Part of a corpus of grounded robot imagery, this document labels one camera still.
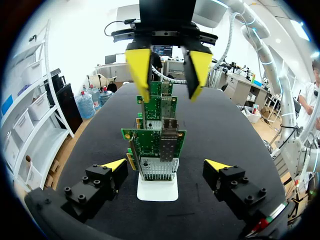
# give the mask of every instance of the cardboard box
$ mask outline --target cardboard box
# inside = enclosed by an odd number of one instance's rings
[[[54,173],[57,170],[57,168],[59,167],[59,165],[60,165],[59,161],[57,159],[54,159],[53,163],[50,167],[50,170]]]
[[[49,188],[49,187],[51,187],[52,186],[52,183],[54,182],[54,178],[50,175],[50,174],[48,174],[48,176],[46,176],[46,180],[45,180],[45,186],[47,187],[47,188]]]

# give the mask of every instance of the circuit board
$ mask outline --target circuit board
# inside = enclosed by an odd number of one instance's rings
[[[187,131],[178,129],[178,98],[172,96],[173,84],[151,82],[149,91],[148,103],[142,96],[136,97],[142,111],[137,113],[137,129],[121,129],[130,145],[126,156],[132,169],[139,171],[144,180],[172,181]]]
[[[149,85],[150,96],[161,96],[172,94],[173,84],[171,82],[152,81]]]
[[[121,129],[123,138],[130,140],[132,137],[137,156],[158,158],[160,152],[161,131],[148,129]],[[174,149],[173,157],[178,158],[184,145],[187,131],[179,130],[177,132],[177,142]]]
[[[143,103],[143,97],[137,96],[138,104]],[[178,98],[176,96],[150,96],[148,103],[143,103],[145,120],[160,121],[162,117],[175,118]]]

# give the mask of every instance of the computer monitor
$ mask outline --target computer monitor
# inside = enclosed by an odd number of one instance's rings
[[[116,62],[116,55],[109,55],[104,57],[104,64],[113,64]]]
[[[153,45],[152,49],[159,56],[172,57],[172,46],[170,45]]]

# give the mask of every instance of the desk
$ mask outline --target desk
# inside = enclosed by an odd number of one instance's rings
[[[116,82],[133,82],[127,62],[96,66],[95,74],[102,74],[106,78],[113,78],[116,76]]]
[[[255,100],[251,102],[258,104],[259,110],[263,108],[268,94],[264,88],[251,83],[244,76],[239,74],[227,73],[226,75],[228,87],[225,89],[224,93],[232,100],[232,102],[244,106],[247,101],[248,94],[253,93],[255,95]]]
[[[133,83],[122,86],[91,120],[60,175],[60,194],[80,181],[88,166],[126,158],[129,144],[121,128],[135,128],[141,112],[137,94]],[[175,84],[173,95],[178,96],[179,127],[187,130],[177,172],[178,200],[138,200],[138,173],[128,163],[128,177],[118,196],[86,224],[126,240],[237,239],[245,224],[212,193],[202,177],[204,159],[244,168],[249,179],[282,203],[285,191],[277,169],[257,132],[223,92],[204,87],[197,101],[190,102],[187,87]]]

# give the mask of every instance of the white hose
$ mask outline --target white hose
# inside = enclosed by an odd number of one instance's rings
[[[160,81],[161,82],[171,82],[171,83],[174,83],[174,84],[187,84],[186,80],[172,79],[170,77],[167,77],[167,76],[163,75],[154,66],[151,65],[151,67],[152,67],[152,72],[154,72],[157,76],[160,77]]]
[[[228,52],[229,52],[229,48],[231,45],[231,40],[232,40],[232,32],[234,29],[234,22],[235,22],[235,18],[237,15],[240,15],[240,13],[238,12],[234,12],[231,16],[230,16],[230,28],[229,28],[229,39],[228,39],[228,44],[226,45],[224,54],[222,55],[222,57],[219,59],[219,61],[216,62],[216,64],[213,66],[214,70],[217,70],[217,68],[221,65],[222,61],[226,58]]]

